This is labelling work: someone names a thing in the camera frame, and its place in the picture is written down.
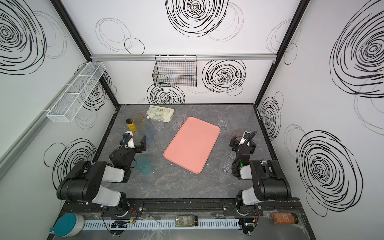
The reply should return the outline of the blue textured plastic cup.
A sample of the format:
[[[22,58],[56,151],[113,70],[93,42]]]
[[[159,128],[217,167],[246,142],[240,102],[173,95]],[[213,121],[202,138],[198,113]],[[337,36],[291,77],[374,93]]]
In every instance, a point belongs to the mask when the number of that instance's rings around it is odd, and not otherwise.
[[[154,140],[154,133],[152,125],[149,121],[141,121],[137,124],[137,129],[143,137],[146,137],[146,142],[149,143]]]

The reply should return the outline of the pink translucent plastic cup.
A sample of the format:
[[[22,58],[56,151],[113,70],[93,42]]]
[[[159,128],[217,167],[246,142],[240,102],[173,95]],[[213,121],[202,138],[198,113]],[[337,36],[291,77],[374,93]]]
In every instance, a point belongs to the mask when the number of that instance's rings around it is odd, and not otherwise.
[[[232,138],[236,138],[236,141],[241,141],[243,138],[243,130],[235,130],[232,132]]]

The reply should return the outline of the teal green plastic cup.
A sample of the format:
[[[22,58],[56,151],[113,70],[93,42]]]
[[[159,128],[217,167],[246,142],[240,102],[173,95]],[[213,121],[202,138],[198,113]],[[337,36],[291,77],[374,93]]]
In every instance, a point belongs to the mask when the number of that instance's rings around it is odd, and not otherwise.
[[[147,156],[139,156],[136,159],[136,168],[141,174],[145,176],[153,174],[152,163]]]

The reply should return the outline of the amber yellow plastic cup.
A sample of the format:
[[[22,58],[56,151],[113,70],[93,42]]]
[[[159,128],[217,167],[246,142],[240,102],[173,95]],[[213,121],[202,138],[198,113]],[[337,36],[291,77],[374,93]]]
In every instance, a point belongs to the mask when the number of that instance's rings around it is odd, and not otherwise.
[[[144,120],[144,115],[141,113],[135,113],[131,116],[133,124],[137,127],[139,123]]]

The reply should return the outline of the pink plastic tray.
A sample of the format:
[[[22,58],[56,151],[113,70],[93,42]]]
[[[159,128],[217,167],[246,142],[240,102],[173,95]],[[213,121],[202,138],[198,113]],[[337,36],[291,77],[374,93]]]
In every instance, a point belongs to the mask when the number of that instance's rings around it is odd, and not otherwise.
[[[164,152],[164,158],[194,174],[202,172],[221,129],[189,117]]]

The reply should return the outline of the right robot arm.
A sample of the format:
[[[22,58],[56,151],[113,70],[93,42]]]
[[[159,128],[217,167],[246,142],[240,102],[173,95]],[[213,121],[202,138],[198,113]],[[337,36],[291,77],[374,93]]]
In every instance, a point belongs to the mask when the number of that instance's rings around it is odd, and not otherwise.
[[[277,160],[252,160],[256,150],[253,134],[232,137],[229,146],[236,153],[231,165],[232,175],[239,180],[251,180],[252,187],[237,195],[237,205],[251,206],[266,201],[285,201],[292,198],[291,187]]]

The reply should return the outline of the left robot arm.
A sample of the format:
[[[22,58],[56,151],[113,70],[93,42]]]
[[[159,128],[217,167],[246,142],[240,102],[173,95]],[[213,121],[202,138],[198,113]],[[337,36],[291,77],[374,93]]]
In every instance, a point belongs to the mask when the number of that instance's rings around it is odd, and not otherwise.
[[[112,163],[79,161],[59,184],[58,199],[90,202],[127,212],[129,203],[126,194],[103,187],[102,182],[127,183],[132,173],[135,155],[146,150],[145,136],[140,139],[138,145],[135,145],[133,133],[124,133],[120,146],[109,155]]]

